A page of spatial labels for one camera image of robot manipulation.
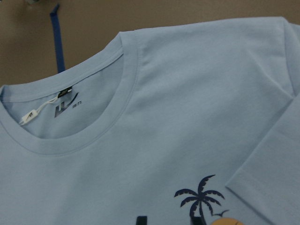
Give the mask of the light blue t-shirt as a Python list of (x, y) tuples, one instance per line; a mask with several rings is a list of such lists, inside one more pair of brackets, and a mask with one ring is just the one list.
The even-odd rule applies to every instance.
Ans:
[(119, 33), (0, 89), (3, 225), (297, 225), (300, 27)]

